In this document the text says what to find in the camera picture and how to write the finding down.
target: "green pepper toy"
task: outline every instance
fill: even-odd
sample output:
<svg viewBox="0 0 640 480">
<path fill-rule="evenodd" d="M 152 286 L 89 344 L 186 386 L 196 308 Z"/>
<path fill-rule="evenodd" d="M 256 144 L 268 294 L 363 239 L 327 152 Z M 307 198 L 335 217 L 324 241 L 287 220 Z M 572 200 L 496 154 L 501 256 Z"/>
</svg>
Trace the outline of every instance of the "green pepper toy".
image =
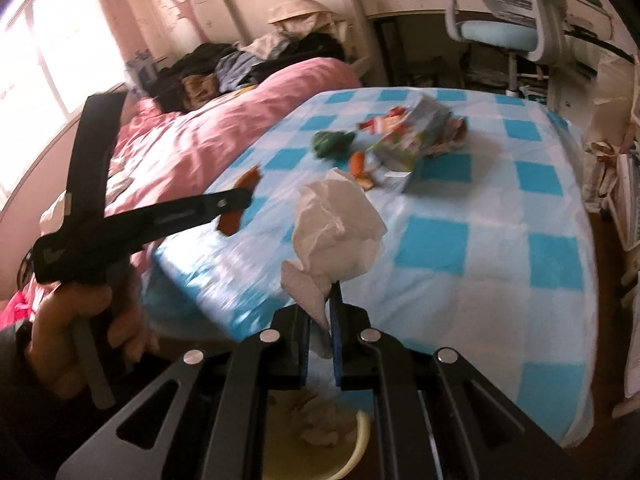
<svg viewBox="0 0 640 480">
<path fill-rule="evenodd" d="M 340 158 L 345 155 L 355 138 L 355 132 L 323 130 L 314 135 L 311 149 L 317 158 Z"/>
</svg>

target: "curtain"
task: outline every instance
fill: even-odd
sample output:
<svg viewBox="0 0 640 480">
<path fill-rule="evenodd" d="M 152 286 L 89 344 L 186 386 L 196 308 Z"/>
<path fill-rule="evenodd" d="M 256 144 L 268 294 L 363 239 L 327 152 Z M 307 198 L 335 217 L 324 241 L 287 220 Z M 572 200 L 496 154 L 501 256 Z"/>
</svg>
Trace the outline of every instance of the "curtain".
<svg viewBox="0 0 640 480">
<path fill-rule="evenodd" d="M 137 18 L 129 0 L 98 0 L 98 2 L 118 45 L 122 60 L 125 62 L 127 86 L 138 97 L 145 96 L 145 89 L 148 89 L 158 76 L 154 54 L 156 56 L 165 54 L 165 52 L 152 53 L 149 48 L 141 24 L 148 25 L 150 20 Z M 161 40 L 161 35 L 156 34 L 154 39 Z"/>
<path fill-rule="evenodd" d="M 98 1 L 125 63 L 150 52 L 127 0 Z"/>
<path fill-rule="evenodd" d="M 171 56 L 174 53 L 169 32 L 164 26 L 162 17 L 153 0 L 127 0 L 138 21 L 142 36 L 156 59 Z"/>
</svg>

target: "metal screw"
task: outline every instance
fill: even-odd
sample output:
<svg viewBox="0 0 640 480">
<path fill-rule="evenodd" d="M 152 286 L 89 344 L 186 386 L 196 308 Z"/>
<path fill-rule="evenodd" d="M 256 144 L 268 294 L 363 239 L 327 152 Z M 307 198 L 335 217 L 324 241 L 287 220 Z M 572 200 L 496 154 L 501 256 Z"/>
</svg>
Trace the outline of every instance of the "metal screw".
<svg viewBox="0 0 640 480">
<path fill-rule="evenodd" d="M 453 348 L 443 348 L 438 352 L 438 361 L 451 365 L 458 360 L 458 352 Z"/>
<path fill-rule="evenodd" d="M 360 338 L 367 343 L 375 343 L 380 341 L 382 334 L 375 328 L 366 328 L 360 332 Z"/>
<path fill-rule="evenodd" d="M 188 365 L 196 365 L 204 359 L 204 354 L 200 350 L 189 350 L 183 357 Z"/>
<path fill-rule="evenodd" d="M 260 341 L 263 343 L 275 343 L 278 339 L 280 339 L 280 332 L 273 328 L 260 332 Z"/>
</svg>

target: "hand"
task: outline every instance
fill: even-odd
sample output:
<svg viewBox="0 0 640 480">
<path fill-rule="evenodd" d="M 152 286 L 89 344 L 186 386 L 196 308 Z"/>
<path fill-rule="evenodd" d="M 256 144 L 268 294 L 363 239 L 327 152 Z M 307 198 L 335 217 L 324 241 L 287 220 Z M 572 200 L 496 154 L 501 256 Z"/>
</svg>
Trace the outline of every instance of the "hand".
<svg viewBox="0 0 640 480">
<path fill-rule="evenodd" d="M 26 358 L 44 387 L 61 399 L 75 397 L 84 389 L 86 380 L 69 326 L 77 316 L 100 314 L 112 299 L 118 306 L 118 314 L 107 332 L 111 347 L 122 346 L 124 357 L 133 363 L 140 361 L 145 348 L 158 350 L 158 338 L 146 326 L 144 312 L 136 299 L 138 283 L 126 280 L 115 292 L 106 285 L 65 283 L 40 304 Z"/>
</svg>

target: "blue checkered bedsheet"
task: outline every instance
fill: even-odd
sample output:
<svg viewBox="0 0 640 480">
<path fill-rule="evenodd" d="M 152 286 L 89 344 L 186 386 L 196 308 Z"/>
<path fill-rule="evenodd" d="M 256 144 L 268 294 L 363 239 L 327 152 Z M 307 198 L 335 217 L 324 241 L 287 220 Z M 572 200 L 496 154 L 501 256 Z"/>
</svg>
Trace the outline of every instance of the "blue checkered bedsheet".
<svg viewBox="0 0 640 480">
<path fill-rule="evenodd" d="M 591 423 L 597 312 L 593 241 L 576 178 L 580 132 L 536 103 L 445 89 L 313 97 L 211 186 L 228 189 L 260 164 L 264 178 L 237 235 L 221 236 L 214 222 L 162 243 L 150 310 L 185 326 L 201 323 L 203 312 L 236 339 L 266 327 L 290 301 L 280 288 L 280 263 L 296 259 L 290 240 L 297 190 L 332 166 L 347 167 L 346 160 L 314 158 L 313 134 L 352 129 L 414 92 L 467 118 L 466 145 L 426 161 L 405 194 L 367 193 L 388 234 L 377 264 L 343 284 L 344 299 L 411 348 L 457 348 L 552 437 L 580 438 Z M 356 146 L 373 140 L 358 134 Z M 169 285 L 158 272 L 184 301 L 167 300 Z M 310 384 L 328 388 L 330 365 L 311 364 Z"/>
</svg>

